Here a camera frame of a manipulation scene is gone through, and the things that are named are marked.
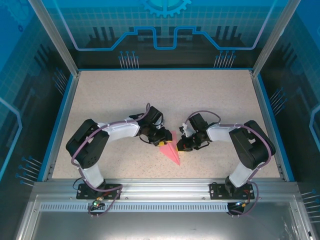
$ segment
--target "blue edge trim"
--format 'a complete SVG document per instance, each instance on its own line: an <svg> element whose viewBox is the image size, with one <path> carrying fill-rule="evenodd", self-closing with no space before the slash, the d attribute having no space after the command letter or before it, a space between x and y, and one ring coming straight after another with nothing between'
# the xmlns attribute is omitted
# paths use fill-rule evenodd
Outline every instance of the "blue edge trim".
<svg viewBox="0 0 320 240"><path fill-rule="evenodd" d="M229 69L230 70L230 68L140 68L139 70L213 70L213 69L214 70L223 70L223 69ZM252 68L232 68L232 70L251 70L251 69ZM101 69L80 69L80 71L115 71L115 70L116 71L117 70L122 70L123 71L123 69L106 69L106 68L101 68ZM51 152L52 147L53 147L54 139L56 137L58 126L59 126L60 121L61 121L61 116L62 116L63 110L65 108L66 100L67 100L67 97L68 97L68 94L69 94L69 91L70 91L72 79L73 79L73 76L71 75L70 79L68 81L68 84L66 86L66 90L65 90L65 93L64 93L64 96L63 96L63 99L62 99L62 103L61 103L58 115L57 115L56 120L55 120L55 124L54 124L53 131L52 131L52 134L51 134L51 137L50 137L50 140L49 140L48 147L47 147L46 152L45 152L45 156L44 156L44 159L43 159L42 167L40 169L40 173L39 173L39 176L38 176L38 179L37 179L38 181L41 181L43 176L44 176L44 174L45 174L46 166L47 166L48 161L49 161L49 155L50 155L50 152ZM268 111L268 114L269 114L270 119L271 119L271 124L272 124L272 127L274 129L277 141L278 141L278 145L279 145L279 148L280 148L280 151L281 151L281 155L282 155L282 158L283 158L285 171L287 172L287 175L288 175L288 180L290 182L294 182L295 178L294 178L294 175L293 175L293 172L292 172L289 160L288 160L288 156L287 156L287 153L286 153L286 150L285 150L285 146L284 146L284 143L282 142L282 139L281 139L281 136L280 136L280 132L279 132L279 129L278 129L278 125L277 125L275 116L274 116L274 114L272 112L271 105L270 105L270 102L269 102L269 99L268 99L268 95L267 95L267 91L266 91L265 85L264 85L264 83L262 81L262 78L261 78L260 74L258 75L258 81L259 81L259 84L261 86L263 98L264 98L264 101L266 103L267 111Z"/></svg>
<svg viewBox="0 0 320 240"><path fill-rule="evenodd" d="M277 122L276 122L276 118L275 118L274 113L272 112L271 104L270 104L270 101L269 101L269 98L268 98L268 95L267 95L267 91L266 91L264 82L262 81L262 77L261 77L260 73L258 74L258 81L259 81L259 84L261 86L263 98L264 98L264 101L266 103L266 108L268 110L268 113L269 113L269 116L270 116L270 119L271 119L271 124L272 124L272 127L273 127L274 132L275 132L275 137L276 137L276 139L278 141L278 145L279 145L279 148L280 148L280 152L281 152L281 155L282 155L282 159L283 159L285 171L286 171L287 176L288 176L288 180L290 182L294 182L295 181L294 174L292 172L292 169L291 169L291 166L290 166L290 163L289 163L289 159L288 159L288 156L287 156L287 153L286 153L286 150L285 150L285 146L284 146L284 143L282 142L282 139L281 139L281 136L280 136L280 132L279 132L278 125L277 125Z"/></svg>
<svg viewBox="0 0 320 240"><path fill-rule="evenodd" d="M49 156L50 156L50 153L51 153L53 145L54 145L54 141L55 141L56 134L57 134L57 131L58 131L58 127L59 127L59 124L60 124L60 121L61 121L62 113L63 113L63 111L65 109L65 106L66 106L67 97L69 95L69 91L70 91L70 87L71 87L71 83L73 81L73 78L74 78L74 76L71 74L70 77L69 77L68 84L66 85L66 88L65 88L65 91L64 91L64 95L63 95L63 98L62 98L62 102L61 102L61 105L60 105L60 108L59 108L58 115L56 116L56 119L55 119L55 123L54 123L54 126L53 126L52 134L51 134L51 137L50 137L50 140L49 140L49 143L48 143L48 147L46 148L46 151L45 151L45 155L44 155L43 162L42 162L42 165L41 165L41 169L40 169L40 172L39 172L39 175L38 175L38 179L37 179L38 182L42 182L42 179L43 179L43 177L45 175L47 164L48 164L48 161L49 161Z"/></svg>

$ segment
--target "blue glass wall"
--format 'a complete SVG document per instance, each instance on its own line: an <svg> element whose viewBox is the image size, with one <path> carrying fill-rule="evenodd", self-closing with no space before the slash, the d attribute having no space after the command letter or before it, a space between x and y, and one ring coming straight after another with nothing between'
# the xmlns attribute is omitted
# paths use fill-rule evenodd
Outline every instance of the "blue glass wall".
<svg viewBox="0 0 320 240"><path fill-rule="evenodd" d="M301 0L261 71L295 179L320 192L320 2Z"/></svg>
<svg viewBox="0 0 320 240"><path fill-rule="evenodd" d="M287 0L45 0L79 68L250 68Z"/></svg>
<svg viewBox="0 0 320 240"><path fill-rule="evenodd" d="M22 158L41 165L70 72L27 0L0 0L0 33L0 238L12 240L38 174Z"/></svg>

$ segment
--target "cable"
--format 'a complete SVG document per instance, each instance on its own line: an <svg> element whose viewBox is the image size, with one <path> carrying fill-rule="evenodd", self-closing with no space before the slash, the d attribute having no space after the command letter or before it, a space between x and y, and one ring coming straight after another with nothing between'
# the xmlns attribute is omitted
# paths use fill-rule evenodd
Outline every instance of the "cable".
<svg viewBox="0 0 320 240"><path fill-rule="evenodd" d="M143 139L141 138L141 135L139 135L139 139L140 139L142 142L146 143L146 144L152 144L152 143L150 143L150 142L148 142L148 141L146 141L146 140L143 140Z"/></svg>
<svg viewBox="0 0 320 240"><path fill-rule="evenodd" d="M263 164L258 165L258 167L253 171L253 173L248 178L248 181L250 181L254 177L254 175L260 170L260 168L262 168L263 166L267 165L270 162L272 154L271 154L271 149L270 149L269 144L267 143L266 140L264 140L264 138L259 133L257 133L251 127L245 126L243 124L220 124L220 126L221 127L228 127L228 128L240 127L240 128L244 128L244 129L249 130L251 133L253 133L254 135L256 135L260 139L260 141L264 144L266 150L268 151L268 159Z"/></svg>
<svg viewBox="0 0 320 240"><path fill-rule="evenodd" d="M245 206L246 206L247 204L250 203L250 192L249 192L249 190L243 190L243 192L246 193L246 195L248 196L247 202L245 202ZM230 216L232 216L232 213L231 213L230 211L234 211L234 210L237 209L237 208L244 208L244 207L243 207L242 204L240 204L240 205L234 207L232 210L229 210L229 211L227 212L227 214L229 214Z"/></svg>
<svg viewBox="0 0 320 240"><path fill-rule="evenodd" d="M218 114L214 113L213 111L199 110L199 111L195 111L195 112L191 113L191 114L187 117L187 119L185 120L184 124L187 124L189 118L191 118L193 115L198 114L198 113L209 113L209 114L213 114L213 115L215 115L215 116L219 119L219 120L218 120L218 123L221 122L221 117L220 117Z"/></svg>
<svg viewBox="0 0 320 240"><path fill-rule="evenodd" d="M248 181L247 183L248 184L249 183L253 184L255 186L255 188L256 188L256 198L255 198L255 201L254 201L252 207L248 211L246 211L244 213L242 213L240 211L237 211L237 210L230 210L231 212L237 213L239 216L247 216L255 208L255 206L257 205L258 200L259 200L259 188L258 188L258 185L254 181L251 181L251 182Z"/></svg>
<svg viewBox="0 0 320 240"><path fill-rule="evenodd" d="M115 204L115 201L116 201L117 198L119 197L119 195L120 195L120 193L121 193L121 190L122 190L122 188L119 190L119 192L116 194L115 198L112 200L112 202L111 202L111 204L109 205L109 207L108 207L104 212L102 212L102 213L100 213L100 214L98 214L98 213L97 213L97 214L94 214L94 213L91 212L91 208L92 208L93 205L90 205L90 206L88 207L88 214L90 214L90 215L92 215L92 216L96 215L97 217L100 217L100 216L106 214L107 212L109 212L109 210L112 208L112 206Z"/></svg>
<svg viewBox="0 0 320 240"><path fill-rule="evenodd" d="M76 180L74 181L74 183L72 184L72 188L73 188L74 190L78 190L78 189L75 188L75 184L76 184L76 182L78 182L80 179L82 179L82 177L79 177L78 179L76 179Z"/></svg>
<svg viewBox="0 0 320 240"><path fill-rule="evenodd" d="M83 143L79 146L79 148L75 151L75 153L73 154L73 156L72 156L72 158L71 158L71 164L74 165L74 166L76 166L76 167L80 167L79 164L75 163L75 159L76 159L77 155L78 155L79 152L82 150L82 148L90 141L90 139L92 139L98 132L100 132L100 131L103 130L103 129L109 128L109 127L111 127L111 126L113 126L113 125L116 125L116 124L129 124L129 123L137 122L137 121L143 119L143 118L148 114L148 112L149 112L149 110L150 110L150 106L151 106L150 103L147 103L146 106L145 106L145 108L146 108L145 113L144 113L141 117L139 117L139 118L137 118L137 119L115 121L115 122L112 122L112 123L110 123L110 124L106 124L106 125L104 125L104 126L102 126L102 127L99 127L97 130L95 130L93 133L91 133L91 134L83 141Z"/></svg>
<svg viewBox="0 0 320 240"><path fill-rule="evenodd" d="M137 118L137 119L115 121L115 122L112 122L112 123L110 123L110 124L106 124L106 125L104 125L104 126L102 126L102 127L99 127L98 129L96 129L93 133L91 133L91 134L83 141L83 143L79 146L79 148L75 151L75 153L73 154L73 156L72 156L72 158L71 158L71 164L74 165L74 166L76 166L76 167L78 168L78 171L79 171L79 173L80 173L80 175L81 175L81 178L83 179L83 181L84 181L91 189L93 189L93 190L95 190L95 191L98 191L98 192L104 192L104 193L106 193L106 192L112 192L112 191L115 191L115 190L119 190L118 193L117 193L117 195L115 196L113 202L112 202L111 205L108 207L108 209L107 209L105 212L101 213L101 214L97 214L97 216L102 215L102 214L105 214L105 213L107 213L107 212L109 211L109 209L112 207L112 205L114 204L114 202L116 201L116 199L117 199L118 196L120 195L123 186L120 185L120 186L117 186L117 187L113 187L113 188L109 188L109 189L104 189L104 190L92 186L92 185L87 181L84 173L82 172L82 168L80 167L80 165L75 162L75 159L76 159L77 155L79 154L79 152L82 150L82 148L83 148L83 147L90 141L90 139L92 139L98 132L100 132L100 131L103 130L103 129L109 128L110 126L116 125L116 124L128 124L128 123L137 122L137 121L143 119L143 118L148 114L148 112L149 112L149 110L150 110L150 106L151 106L151 105L150 105L150 103L148 102L148 103L146 104L146 106L145 106L145 113L144 113L142 116L140 116L139 118Z"/></svg>

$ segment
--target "beige work surface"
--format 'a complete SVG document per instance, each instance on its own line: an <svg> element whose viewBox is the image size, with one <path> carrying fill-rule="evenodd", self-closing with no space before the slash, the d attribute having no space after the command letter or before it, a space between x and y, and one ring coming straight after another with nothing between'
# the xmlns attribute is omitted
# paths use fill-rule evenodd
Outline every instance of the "beige work surface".
<svg viewBox="0 0 320 240"><path fill-rule="evenodd" d="M78 178L66 143L86 119L111 123L143 113L151 103L164 125L177 131L189 114L210 110L224 124L255 120L266 132L248 70L83 71L79 79L53 178ZM203 113L208 123L217 120ZM106 146L98 162L105 178L225 178L239 163L232 143L212 142L199 151L179 153L178 166L153 145L127 137ZM275 159L256 177L279 177Z"/></svg>

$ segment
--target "gear graphic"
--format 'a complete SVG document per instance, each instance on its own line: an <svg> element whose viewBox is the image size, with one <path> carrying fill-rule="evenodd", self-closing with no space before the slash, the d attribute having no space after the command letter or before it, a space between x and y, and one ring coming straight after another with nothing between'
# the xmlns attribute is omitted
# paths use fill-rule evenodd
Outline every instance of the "gear graphic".
<svg viewBox="0 0 320 240"><path fill-rule="evenodd" d="M141 0L141 3L150 14L166 18L168 15L173 17L175 14L180 14L181 10L186 10L191 0Z"/></svg>
<svg viewBox="0 0 320 240"><path fill-rule="evenodd" d="M29 17L30 5L28 0L0 0L0 7L3 6L6 6L11 17L20 25Z"/></svg>

